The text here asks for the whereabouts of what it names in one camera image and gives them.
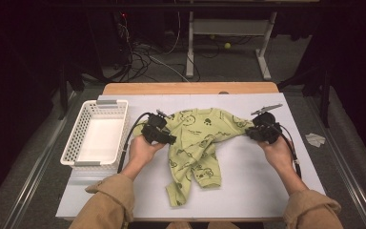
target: white paper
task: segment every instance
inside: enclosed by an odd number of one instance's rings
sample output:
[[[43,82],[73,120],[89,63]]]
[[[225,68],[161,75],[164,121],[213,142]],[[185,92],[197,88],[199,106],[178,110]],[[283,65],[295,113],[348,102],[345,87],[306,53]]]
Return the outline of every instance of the white paper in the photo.
[[[312,133],[305,135],[305,136],[306,136],[308,142],[313,146],[320,147],[320,145],[325,144],[326,139],[323,136],[312,134]]]

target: table leg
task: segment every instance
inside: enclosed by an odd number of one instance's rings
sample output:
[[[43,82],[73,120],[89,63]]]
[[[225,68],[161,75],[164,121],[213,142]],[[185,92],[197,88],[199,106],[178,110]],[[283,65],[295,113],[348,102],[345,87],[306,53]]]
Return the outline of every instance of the table leg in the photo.
[[[262,45],[261,49],[255,50],[257,61],[259,63],[261,73],[263,74],[263,79],[265,79],[265,80],[272,79],[272,76],[270,75],[269,69],[267,67],[267,62],[264,57],[264,53],[266,52],[267,45],[269,44],[273,26],[275,25],[276,16],[277,16],[277,12],[272,12],[272,14],[270,15],[269,25],[267,26],[266,32],[264,33],[263,45]]]
[[[189,18],[189,50],[187,52],[187,60],[186,60],[186,76],[188,78],[194,77],[193,12],[192,11],[190,12],[190,18]]]

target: tan sleeve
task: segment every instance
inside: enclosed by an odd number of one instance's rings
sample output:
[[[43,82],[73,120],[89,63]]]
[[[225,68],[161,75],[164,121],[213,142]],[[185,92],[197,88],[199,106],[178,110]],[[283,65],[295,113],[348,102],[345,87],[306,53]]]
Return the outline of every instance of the tan sleeve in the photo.
[[[133,220],[132,180],[123,175],[107,177],[86,191],[94,193],[70,228],[121,228]]]
[[[343,228],[337,214],[338,202],[317,191],[307,190],[290,196],[284,212],[287,228]]]

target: hand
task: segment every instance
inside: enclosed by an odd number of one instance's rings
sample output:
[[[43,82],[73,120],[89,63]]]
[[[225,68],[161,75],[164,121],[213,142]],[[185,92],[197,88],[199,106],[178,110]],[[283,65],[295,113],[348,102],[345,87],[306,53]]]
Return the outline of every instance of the hand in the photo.
[[[130,145],[129,162],[120,174],[135,180],[142,168],[150,163],[153,160],[155,153],[164,146],[165,144],[161,143],[155,143],[151,145],[145,140],[143,135],[136,136]]]
[[[296,174],[293,167],[293,155],[282,136],[273,144],[257,142],[263,149],[267,161],[275,168],[289,195],[308,190],[308,187]]]
[[[293,156],[282,136],[273,144],[264,141],[259,141],[257,144],[263,149],[269,164],[277,171],[293,170]]]

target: person's arm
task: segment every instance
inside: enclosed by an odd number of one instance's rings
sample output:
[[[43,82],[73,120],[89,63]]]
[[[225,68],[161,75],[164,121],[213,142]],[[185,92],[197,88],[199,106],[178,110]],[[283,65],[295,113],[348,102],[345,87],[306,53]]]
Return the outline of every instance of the person's arm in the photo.
[[[284,138],[279,137],[273,144],[258,142],[258,145],[290,196],[284,212],[287,228],[342,228],[336,215],[340,212],[340,205],[333,199],[309,190],[295,172],[292,154]]]
[[[139,135],[130,145],[130,159],[120,174],[106,177],[87,188],[94,195],[76,216],[70,228],[122,228],[133,220],[133,181],[165,144],[149,144]]]

